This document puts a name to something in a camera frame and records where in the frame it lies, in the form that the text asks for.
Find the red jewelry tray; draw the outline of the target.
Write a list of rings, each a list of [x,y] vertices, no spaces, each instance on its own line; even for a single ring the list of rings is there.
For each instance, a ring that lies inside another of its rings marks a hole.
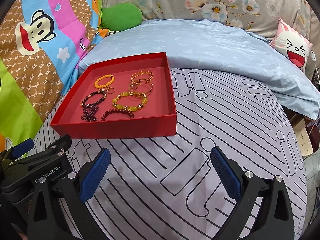
[[[148,96],[134,96],[132,81],[153,83]],[[81,119],[98,106],[96,122]],[[90,65],[58,107],[50,126],[73,139],[130,139],[175,135],[177,113],[166,53],[127,56]]]

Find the green plush cushion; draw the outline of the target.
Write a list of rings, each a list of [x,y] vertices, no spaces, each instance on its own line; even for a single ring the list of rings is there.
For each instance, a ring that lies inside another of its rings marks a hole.
[[[142,21],[141,10],[131,3],[120,3],[102,9],[101,25],[104,29],[124,31],[140,25]]]

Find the thin gold bangle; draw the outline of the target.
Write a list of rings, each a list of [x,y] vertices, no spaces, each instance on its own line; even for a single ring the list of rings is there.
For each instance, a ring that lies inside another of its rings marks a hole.
[[[153,83],[147,79],[138,79],[130,83],[129,91],[134,96],[148,96],[153,91]]]

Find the pink cartoon cat pillow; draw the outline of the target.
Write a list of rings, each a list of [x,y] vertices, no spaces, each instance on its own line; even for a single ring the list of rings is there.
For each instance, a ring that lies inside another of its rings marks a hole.
[[[270,46],[289,59],[302,72],[305,72],[313,44],[281,18],[278,20],[277,33]]]

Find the grey floral bedsheet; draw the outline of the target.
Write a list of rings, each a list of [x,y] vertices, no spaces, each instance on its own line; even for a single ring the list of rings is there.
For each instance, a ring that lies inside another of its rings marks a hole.
[[[309,40],[316,60],[308,59],[305,74],[319,71],[319,19],[307,0],[102,0],[108,8],[120,3],[137,6],[144,19],[208,19],[257,33],[269,40],[281,18]]]

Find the colourful monkey cartoon quilt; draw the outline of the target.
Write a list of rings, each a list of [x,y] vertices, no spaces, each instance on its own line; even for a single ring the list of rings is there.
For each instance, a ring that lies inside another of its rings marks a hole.
[[[1,149],[34,138],[105,36],[102,0],[1,0]]]

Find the dark beaded butterfly ornament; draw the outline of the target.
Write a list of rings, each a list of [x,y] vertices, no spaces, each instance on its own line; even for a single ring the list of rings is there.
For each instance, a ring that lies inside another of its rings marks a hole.
[[[98,119],[95,115],[96,115],[98,109],[99,109],[98,106],[84,107],[83,115],[81,116],[81,119],[86,122],[96,122]]]

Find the light blue quilt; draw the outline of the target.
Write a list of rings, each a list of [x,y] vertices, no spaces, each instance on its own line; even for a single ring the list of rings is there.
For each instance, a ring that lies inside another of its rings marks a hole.
[[[292,62],[257,34],[208,20],[151,20],[103,38],[80,62],[165,52],[172,68],[207,69],[263,82],[280,103],[310,119],[319,114],[319,91]]]

